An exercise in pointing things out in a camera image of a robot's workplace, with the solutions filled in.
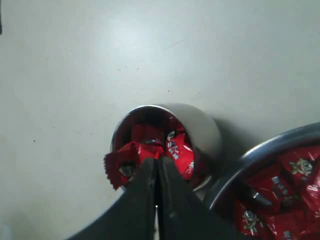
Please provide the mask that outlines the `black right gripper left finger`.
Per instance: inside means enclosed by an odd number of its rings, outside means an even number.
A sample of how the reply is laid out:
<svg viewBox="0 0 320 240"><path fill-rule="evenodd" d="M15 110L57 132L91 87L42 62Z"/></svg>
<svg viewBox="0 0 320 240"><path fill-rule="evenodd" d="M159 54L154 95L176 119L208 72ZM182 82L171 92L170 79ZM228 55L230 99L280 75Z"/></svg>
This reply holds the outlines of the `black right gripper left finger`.
<svg viewBox="0 0 320 240"><path fill-rule="evenodd" d="M100 217L71 240L152 240L155 228L155 183L158 167L147 158L133 182Z"/></svg>

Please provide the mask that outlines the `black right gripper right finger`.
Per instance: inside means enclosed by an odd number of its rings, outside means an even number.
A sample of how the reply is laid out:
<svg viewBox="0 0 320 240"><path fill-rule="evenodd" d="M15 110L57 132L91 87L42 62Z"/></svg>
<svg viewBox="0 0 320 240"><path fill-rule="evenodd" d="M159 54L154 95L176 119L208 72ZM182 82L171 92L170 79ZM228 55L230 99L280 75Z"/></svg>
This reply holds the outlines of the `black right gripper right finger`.
<svg viewBox="0 0 320 240"><path fill-rule="evenodd" d="M207 209L168 157L157 160L161 240L246 240L248 237Z"/></svg>

